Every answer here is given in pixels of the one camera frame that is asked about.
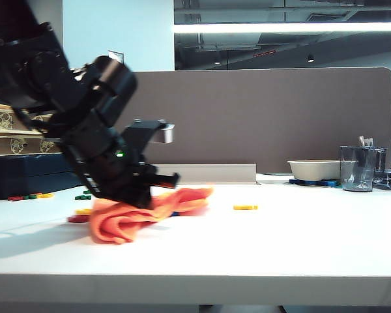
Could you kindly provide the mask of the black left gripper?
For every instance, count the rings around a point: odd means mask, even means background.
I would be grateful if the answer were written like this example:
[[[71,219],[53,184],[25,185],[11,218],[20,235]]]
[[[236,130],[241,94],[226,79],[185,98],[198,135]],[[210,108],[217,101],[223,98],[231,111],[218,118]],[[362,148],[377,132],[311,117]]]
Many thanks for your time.
[[[65,129],[60,150],[80,181],[97,198],[122,201],[152,209],[150,186],[176,188],[178,173],[156,174],[143,151],[158,131],[158,121],[138,121],[122,133],[109,127],[96,113]]]

